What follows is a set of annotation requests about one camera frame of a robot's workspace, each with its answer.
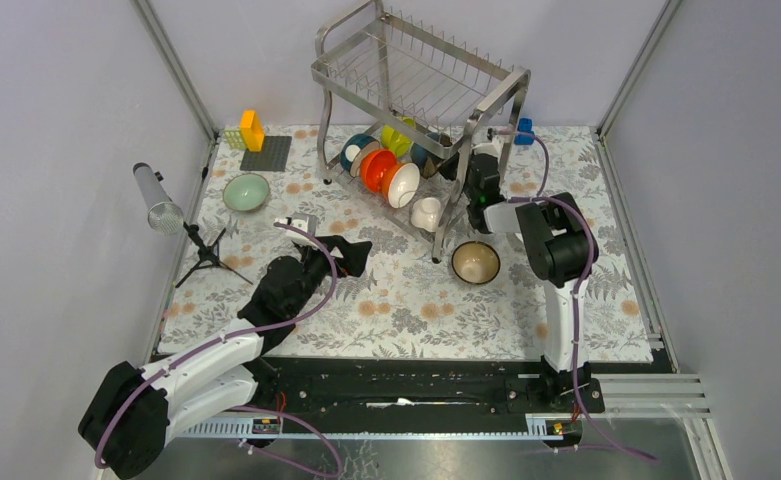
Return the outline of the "blue tan-inside bowl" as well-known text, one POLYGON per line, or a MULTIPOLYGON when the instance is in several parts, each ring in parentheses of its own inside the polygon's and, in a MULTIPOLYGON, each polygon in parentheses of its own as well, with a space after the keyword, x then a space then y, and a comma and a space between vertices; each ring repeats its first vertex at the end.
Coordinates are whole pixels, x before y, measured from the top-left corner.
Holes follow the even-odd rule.
POLYGON ((418 143, 411 145, 410 159, 418 167, 420 176, 424 179, 429 179, 439 172, 441 158, 418 143))

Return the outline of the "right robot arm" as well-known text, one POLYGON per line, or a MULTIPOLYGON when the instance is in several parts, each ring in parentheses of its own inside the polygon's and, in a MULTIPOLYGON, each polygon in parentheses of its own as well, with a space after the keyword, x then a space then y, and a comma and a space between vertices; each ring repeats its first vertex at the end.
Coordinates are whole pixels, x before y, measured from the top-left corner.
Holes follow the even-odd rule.
POLYGON ((558 373, 539 386, 541 402, 563 412, 579 398, 576 381, 562 372, 589 372, 581 346, 587 278, 598 260, 598 244, 574 196, 562 192, 532 200, 509 200, 500 190, 498 160, 474 155, 463 189, 467 214, 480 233, 521 237, 528 263, 544 282, 547 326, 543 359, 558 373))

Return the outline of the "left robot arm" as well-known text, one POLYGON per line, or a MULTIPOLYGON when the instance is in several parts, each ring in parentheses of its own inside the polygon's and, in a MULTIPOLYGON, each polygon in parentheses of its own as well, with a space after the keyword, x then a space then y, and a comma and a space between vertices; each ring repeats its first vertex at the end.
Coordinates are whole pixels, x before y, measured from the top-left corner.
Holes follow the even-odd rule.
POLYGON ((133 478, 178 434, 222 411, 282 404, 278 375, 263 355, 311 315, 306 306, 325 279, 364 273, 373 244, 332 235, 296 247, 298 256, 268 265, 248 303, 216 333, 159 361, 124 361, 107 372, 78 426, 97 467, 133 478))

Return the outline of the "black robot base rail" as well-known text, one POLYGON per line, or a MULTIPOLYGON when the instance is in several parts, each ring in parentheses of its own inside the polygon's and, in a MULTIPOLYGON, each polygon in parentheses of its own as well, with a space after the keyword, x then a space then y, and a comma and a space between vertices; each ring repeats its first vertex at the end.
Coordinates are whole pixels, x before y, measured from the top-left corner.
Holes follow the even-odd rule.
POLYGON ((518 433, 529 415, 578 420, 605 410, 601 385, 541 361, 261 358, 252 404, 324 434, 518 433))

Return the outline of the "brown rimmed tan bowl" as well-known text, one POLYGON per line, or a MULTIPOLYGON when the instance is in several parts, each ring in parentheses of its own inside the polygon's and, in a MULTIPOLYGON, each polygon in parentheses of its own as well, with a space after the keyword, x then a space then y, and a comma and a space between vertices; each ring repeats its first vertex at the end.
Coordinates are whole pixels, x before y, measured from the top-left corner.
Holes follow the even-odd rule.
POLYGON ((501 259, 489 244, 468 241, 457 246, 451 257, 453 273, 471 285, 484 285, 496 278, 501 270, 501 259))

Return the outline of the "mint green floral bowl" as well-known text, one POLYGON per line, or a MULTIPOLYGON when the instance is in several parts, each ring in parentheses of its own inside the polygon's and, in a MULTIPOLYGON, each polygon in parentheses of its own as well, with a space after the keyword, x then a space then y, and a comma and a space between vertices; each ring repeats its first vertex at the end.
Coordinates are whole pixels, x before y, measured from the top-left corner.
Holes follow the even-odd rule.
POLYGON ((237 212, 253 212, 261 208, 271 194, 269 182, 256 173, 245 173, 231 179, 223 189, 223 202, 237 212))

